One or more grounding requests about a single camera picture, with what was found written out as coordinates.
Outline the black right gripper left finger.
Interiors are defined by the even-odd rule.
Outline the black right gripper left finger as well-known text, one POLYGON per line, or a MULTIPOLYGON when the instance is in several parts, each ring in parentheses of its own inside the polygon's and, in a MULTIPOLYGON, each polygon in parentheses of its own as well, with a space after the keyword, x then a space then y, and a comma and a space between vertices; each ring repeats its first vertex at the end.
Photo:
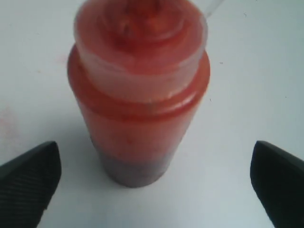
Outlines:
POLYGON ((0 167, 0 226, 36 228, 61 178, 58 145, 44 142, 0 167))

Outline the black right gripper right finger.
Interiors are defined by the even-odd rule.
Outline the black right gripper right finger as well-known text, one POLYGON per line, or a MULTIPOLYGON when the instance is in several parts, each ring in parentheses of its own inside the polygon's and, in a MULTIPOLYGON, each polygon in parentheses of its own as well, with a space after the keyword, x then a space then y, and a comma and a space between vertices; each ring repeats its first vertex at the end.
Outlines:
POLYGON ((251 185, 276 228, 304 226, 304 162, 266 141, 257 141, 251 185))

